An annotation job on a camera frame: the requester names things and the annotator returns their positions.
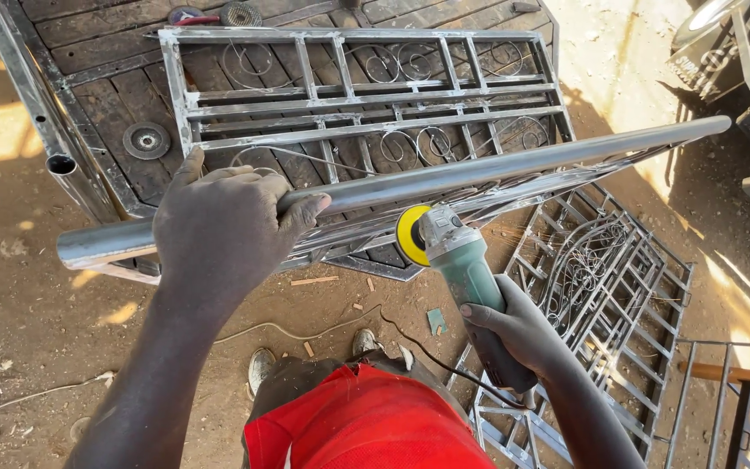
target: grinding disc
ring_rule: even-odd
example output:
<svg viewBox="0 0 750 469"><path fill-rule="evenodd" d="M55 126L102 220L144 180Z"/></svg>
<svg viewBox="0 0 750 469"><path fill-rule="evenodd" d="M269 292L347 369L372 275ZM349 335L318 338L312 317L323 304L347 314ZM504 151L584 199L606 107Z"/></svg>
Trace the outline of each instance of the grinding disc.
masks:
<svg viewBox="0 0 750 469"><path fill-rule="evenodd" d="M398 248L414 264L429 267L427 255L424 254L424 240L418 232L418 219L430 209L429 205L415 205L404 210L395 225L395 240Z"/></svg>
<svg viewBox="0 0 750 469"><path fill-rule="evenodd" d="M135 158L161 158L170 147L169 133L155 122L138 122L123 133L123 147Z"/></svg>
<svg viewBox="0 0 750 469"><path fill-rule="evenodd" d="M219 10L219 21L225 26L258 27L263 25L263 17L245 2L226 3Z"/></svg>
<svg viewBox="0 0 750 469"><path fill-rule="evenodd" d="M205 16L204 12L199 10L196 7L190 7L190 6L174 7L172 8L172 10L170 10L169 14L167 15L167 23L175 24L175 23L178 23L179 21L182 21L190 17L202 17L202 16Z"/></svg>

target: sneaker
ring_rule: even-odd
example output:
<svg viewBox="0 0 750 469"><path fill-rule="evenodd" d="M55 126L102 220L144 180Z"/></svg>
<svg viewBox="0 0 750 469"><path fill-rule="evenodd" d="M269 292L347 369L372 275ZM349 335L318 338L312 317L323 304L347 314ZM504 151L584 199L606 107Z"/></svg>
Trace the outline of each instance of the sneaker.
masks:
<svg viewBox="0 0 750 469"><path fill-rule="evenodd" d="M271 374L271 366L276 361L273 353L268 349L259 349L253 353L251 362L247 365L247 395L254 399L259 385Z"/></svg>
<svg viewBox="0 0 750 469"><path fill-rule="evenodd" d="M352 339L352 357L357 357L365 351L383 350L383 345L375 340L375 334L369 329L360 329L355 332L355 338Z"/></svg>

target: sandy ground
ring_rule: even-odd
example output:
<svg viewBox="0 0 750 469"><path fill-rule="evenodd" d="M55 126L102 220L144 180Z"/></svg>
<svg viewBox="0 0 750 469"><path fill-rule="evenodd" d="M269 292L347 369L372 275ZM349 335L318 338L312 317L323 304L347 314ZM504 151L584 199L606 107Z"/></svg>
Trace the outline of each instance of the sandy ground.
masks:
<svg viewBox="0 0 750 469"><path fill-rule="evenodd" d="M673 31L695 5L682 0L547 3L562 25L560 76L578 138L717 112L695 107L690 99L680 101L679 93L672 91L678 81L664 66ZM604 183L635 215L643 214L677 255L696 262L693 299L682 324L684 337L750 342L750 200L740 189L747 176L750 144L732 130L661 155ZM505 216L485 230L495 268L511 253L497 228L516 228L519 219ZM45 174L42 144L0 61L0 361L12 362L0 370L0 403L118 370L137 335L153 288L67 271L56 259L56 236L88 223ZM340 280L289 284L332 274ZM274 276L240 307L223 335L266 320L310 335L360 314L352 308L354 303L365 310L380 304L412 335L426 337L425 345L433 353L455 361L465 341L457 327L442 337L424 332L425 312L432 308L442 308L448 324L458 321L435 274L425 272L407 284L373 278L374 292L366 279L367 275L326 265ZM348 355L352 334L363 325L374 329L394 354L396 335L377 314L311 340L317 357ZM270 347L278 356L285 351L307 356L301 341L276 330L256 331L215 346L197 392L185 467L234 466L241 461L239 437L250 409L247 360L257 347ZM722 349L713 348L699 354L716 362L722 355ZM736 349L735 359L739 366L750 367L749 350ZM682 377L673 372L671 379L665 404L669 408L675 405ZM90 415L105 389L95 383L1 410L0 467L60 466L73 446L72 424ZM715 387L707 383L691 386L676 466L704 466L703 433L713 423L715 396ZM669 418L663 417L660 435L669 435Z"/></svg>

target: left hand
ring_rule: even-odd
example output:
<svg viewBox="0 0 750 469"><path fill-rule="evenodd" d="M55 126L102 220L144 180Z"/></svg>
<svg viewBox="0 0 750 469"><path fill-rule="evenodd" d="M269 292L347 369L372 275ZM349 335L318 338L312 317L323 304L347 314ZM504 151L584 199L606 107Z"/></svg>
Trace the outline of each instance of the left hand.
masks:
<svg viewBox="0 0 750 469"><path fill-rule="evenodd" d="M229 317L332 200L313 195L276 218L276 202L290 190L284 176L263 177L250 166L239 166L200 178L203 162L203 150L195 147L173 176L152 222L161 287L190 289L200 304L221 306L217 310Z"/></svg>

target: angle grinder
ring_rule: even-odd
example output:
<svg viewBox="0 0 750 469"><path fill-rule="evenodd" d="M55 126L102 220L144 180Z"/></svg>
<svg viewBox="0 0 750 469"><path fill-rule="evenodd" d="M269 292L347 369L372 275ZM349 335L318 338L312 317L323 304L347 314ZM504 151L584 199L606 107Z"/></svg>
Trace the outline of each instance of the angle grinder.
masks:
<svg viewBox="0 0 750 469"><path fill-rule="evenodd" d="M395 233L398 247L413 263L442 274L457 305L481 304L505 312L505 299L485 261L482 233L464 225L449 206L410 207L398 218ZM496 333L463 322L492 384L533 400L527 391L536 386L534 372L511 357Z"/></svg>

